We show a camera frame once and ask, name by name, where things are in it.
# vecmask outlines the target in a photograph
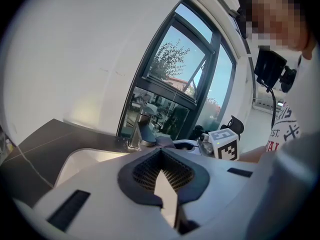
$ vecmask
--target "white cube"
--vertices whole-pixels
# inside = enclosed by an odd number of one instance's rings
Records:
[[[214,157],[223,160],[239,159],[239,136],[229,128],[208,133]]]

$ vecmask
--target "countertop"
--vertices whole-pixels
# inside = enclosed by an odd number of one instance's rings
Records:
[[[0,166],[7,193],[33,207],[53,188],[69,155],[79,149],[131,153],[126,139],[52,119],[29,137]]]

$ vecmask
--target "faucet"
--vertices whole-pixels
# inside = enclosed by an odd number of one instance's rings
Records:
[[[151,116],[156,113],[148,106],[141,106],[138,116],[135,119],[133,132],[128,141],[130,148],[138,149],[139,144],[145,147],[152,147],[156,144],[156,138],[149,128]]]

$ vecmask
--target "tree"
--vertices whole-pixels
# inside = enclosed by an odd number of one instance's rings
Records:
[[[150,66],[150,74],[161,80],[168,80],[180,75],[186,65],[183,63],[184,57],[190,51],[190,48],[180,47],[180,38],[175,45],[172,42],[164,43],[157,51]]]
[[[205,107],[207,111],[210,111],[211,116],[216,119],[220,112],[220,106],[215,98],[206,98]]]
[[[188,109],[183,106],[176,106],[170,113],[167,121],[163,123],[161,133],[170,135],[172,140],[175,140],[180,132],[185,118],[188,114]]]
[[[195,89],[191,85],[189,85],[189,87],[185,90],[185,94],[193,97],[195,94]]]

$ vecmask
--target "black slot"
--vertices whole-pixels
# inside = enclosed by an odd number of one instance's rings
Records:
[[[64,203],[47,219],[47,221],[61,231],[66,231],[90,193],[76,190]]]
[[[247,177],[247,178],[250,178],[253,173],[252,171],[241,170],[241,169],[237,169],[237,168],[230,168],[227,172],[232,173],[232,174],[236,174],[236,175],[240,175],[243,177]]]

